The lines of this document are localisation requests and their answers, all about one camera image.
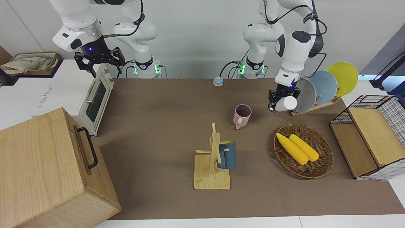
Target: basket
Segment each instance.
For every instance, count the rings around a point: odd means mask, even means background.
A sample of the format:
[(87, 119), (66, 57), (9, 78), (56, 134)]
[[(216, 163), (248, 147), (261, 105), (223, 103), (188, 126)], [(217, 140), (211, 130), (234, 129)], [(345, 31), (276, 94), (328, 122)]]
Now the basket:
[(10, 74), (10, 76), (18, 77), (53, 77), (56, 70), (59, 68), (62, 63), (59, 54), (56, 52), (31, 52), (31, 53), (21, 53), (15, 55), (9, 62), (12, 62), (16, 59), (30, 57), (44, 57), (52, 58), (51, 62), (45, 69), (42, 70), (29, 70), (25, 74)]
[(284, 149), (277, 137), (274, 137), (274, 150), (281, 164), (290, 172), (307, 179), (325, 176), (333, 166), (333, 153), (329, 143), (314, 129), (300, 124), (289, 124), (280, 128), (277, 133), (289, 137), (296, 134), (319, 154), (317, 161), (305, 165), (298, 164)]

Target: woven basket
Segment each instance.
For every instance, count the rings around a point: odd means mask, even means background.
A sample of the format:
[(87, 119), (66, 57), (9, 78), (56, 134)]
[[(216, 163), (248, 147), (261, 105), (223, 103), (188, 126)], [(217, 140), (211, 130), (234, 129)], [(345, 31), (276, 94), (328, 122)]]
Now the woven basket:
[(319, 153), (317, 161), (308, 161), (305, 165), (298, 164), (294, 158), (284, 149), (277, 137), (274, 137), (274, 150), (281, 164), (292, 173), (308, 178), (318, 178), (325, 176), (333, 166), (333, 153), (329, 143), (314, 129), (300, 124), (289, 124), (280, 128), (277, 133), (285, 137), (296, 134), (316, 152)]

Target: oven door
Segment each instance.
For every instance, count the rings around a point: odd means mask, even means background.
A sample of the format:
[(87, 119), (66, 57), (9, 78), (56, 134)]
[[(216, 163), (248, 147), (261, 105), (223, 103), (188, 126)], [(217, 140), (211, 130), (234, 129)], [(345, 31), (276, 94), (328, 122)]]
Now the oven door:
[(111, 93), (111, 89), (101, 72), (97, 74), (80, 111), (80, 116), (86, 125), (90, 127), (89, 131), (92, 135), (97, 134), (98, 126)]

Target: oven window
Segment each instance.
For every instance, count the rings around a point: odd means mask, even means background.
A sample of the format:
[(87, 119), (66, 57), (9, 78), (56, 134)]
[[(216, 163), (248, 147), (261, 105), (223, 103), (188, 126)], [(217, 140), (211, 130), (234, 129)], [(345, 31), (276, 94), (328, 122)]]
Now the oven window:
[(106, 89), (103, 83), (100, 84), (100, 87), (97, 90), (96, 97), (94, 98), (94, 101), (89, 104), (86, 110), (86, 115), (90, 118), (90, 120), (94, 123), (96, 121), (96, 117), (98, 114), (98, 111), (100, 110), (100, 106), (102, 103), (102, 100), (104, 98)]

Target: brown tabletop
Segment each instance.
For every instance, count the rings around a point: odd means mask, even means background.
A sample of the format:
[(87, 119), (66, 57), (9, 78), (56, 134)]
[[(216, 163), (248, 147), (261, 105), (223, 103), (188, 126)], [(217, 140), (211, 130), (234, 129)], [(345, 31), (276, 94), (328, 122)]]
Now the brown tabletop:
[[(386, 181), (356, 181), (329, 122), (342, 101), (300, 116), (267, 109), (274, 80), (115, 80), (98, 137), (122, 212), (111, 219), (174, 219), (298, 215), (399, 214), (404, 208)], [(252, 108), (234, 129), (234, 108)], [(196, 149), (209, 149), (211, 123), (234, 140), (237, 167), (230, 190), (195, 190)], [(335, 164), (324, 177), (302, 180), (274, 155), (277, 129), (300, 123), (332, 147)]]

